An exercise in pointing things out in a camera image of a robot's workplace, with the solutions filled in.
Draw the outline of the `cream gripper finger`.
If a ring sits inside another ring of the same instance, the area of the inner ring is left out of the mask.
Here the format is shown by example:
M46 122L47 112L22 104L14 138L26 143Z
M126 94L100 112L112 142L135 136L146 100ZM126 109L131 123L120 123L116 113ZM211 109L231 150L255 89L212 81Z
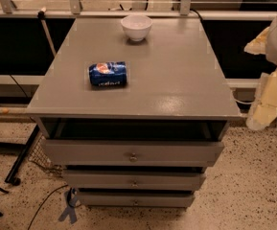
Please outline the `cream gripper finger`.
M264 55L269 27L263 29L254 39L248 42L244 50L251 55Z
M262 130L277 118L277 69L262 73L250 106L246 125L251 130Z

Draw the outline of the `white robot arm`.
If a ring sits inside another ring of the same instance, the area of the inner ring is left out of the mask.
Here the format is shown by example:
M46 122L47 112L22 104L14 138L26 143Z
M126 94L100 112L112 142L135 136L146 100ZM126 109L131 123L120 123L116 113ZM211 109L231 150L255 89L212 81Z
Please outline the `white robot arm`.
M244 50L252 55L265 55L267 61L277 66L277 16L270 26L261 31ZM277 118L277 68L271 74L261 74L250 106L246 125L252 130L262 130Z

